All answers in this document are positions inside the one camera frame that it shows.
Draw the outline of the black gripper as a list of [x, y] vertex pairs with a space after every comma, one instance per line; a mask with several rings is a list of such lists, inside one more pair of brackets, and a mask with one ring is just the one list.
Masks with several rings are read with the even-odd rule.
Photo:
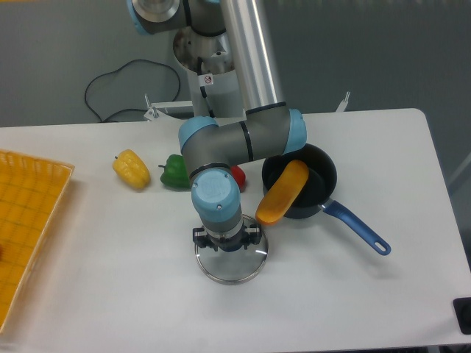
[[200, 248], [209, 248], [217, 252], [222, 250], [223, 252], [235, 252], [238, 251], [242, 246], [245, 250], [250, 245], [258, 245], [260, 243], [260, 225], [250, 224], [245, 227], [244, 230], [240, 229], [234, 236], [220, 236], [214, 237], [209, 235], [204, 227], [198, 227], [192, 229], [192, 239], [194, 244]]

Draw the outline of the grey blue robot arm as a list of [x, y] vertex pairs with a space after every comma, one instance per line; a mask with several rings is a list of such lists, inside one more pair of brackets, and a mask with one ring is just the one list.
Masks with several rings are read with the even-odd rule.
[[201, 248], [234, 252], [261, 240], [246, 225], [231, 168], [301, 149], [298, 110], [287, 107], [261, 1], [129, 1], [135, 27], [174, 30], [173, 50], [193, 83], [194, 117], [179, 130], [180, 151], [202, 221]]

